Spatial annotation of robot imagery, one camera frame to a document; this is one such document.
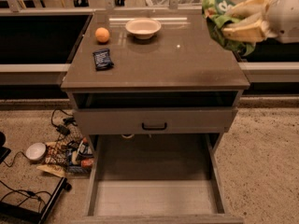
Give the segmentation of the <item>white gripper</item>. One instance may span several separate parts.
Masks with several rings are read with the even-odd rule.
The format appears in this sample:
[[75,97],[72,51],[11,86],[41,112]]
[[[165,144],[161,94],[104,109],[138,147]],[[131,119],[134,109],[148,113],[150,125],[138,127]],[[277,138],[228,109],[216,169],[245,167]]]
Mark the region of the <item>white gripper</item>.
[[277,35],[281,43],[299,42],[299,0],[246,0],[225,12],[235,18],[247,18],[267,11],[267,21],[250,24],[231,23],[221,29],[230,40],[256,43]]

